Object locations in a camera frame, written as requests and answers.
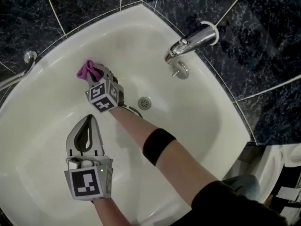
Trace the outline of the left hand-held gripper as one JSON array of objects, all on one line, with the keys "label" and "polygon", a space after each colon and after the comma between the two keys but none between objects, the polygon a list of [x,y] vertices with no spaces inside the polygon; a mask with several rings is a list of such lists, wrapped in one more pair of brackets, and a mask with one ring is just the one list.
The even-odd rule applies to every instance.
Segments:
[{"label": "left hand-held gripper", "polygon": [[113,159],[105,156],[95,116],[89,114],[76,123],[67,137],[66,152],[64,174],[73,199],[111,198]]}]

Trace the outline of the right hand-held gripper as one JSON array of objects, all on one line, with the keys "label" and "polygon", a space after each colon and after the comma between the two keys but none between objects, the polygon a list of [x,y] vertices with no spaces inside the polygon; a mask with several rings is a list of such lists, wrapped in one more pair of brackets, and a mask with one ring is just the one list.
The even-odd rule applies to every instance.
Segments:
[{"label": "right hand-held gripper", "polygon": [[99,112],[104,113],[118,107],[124,101],[124,89],[111,80],[111,71],[104,65],[94,65],[96,75],[88,74],[89,90],[86,96],[89,103]]}]

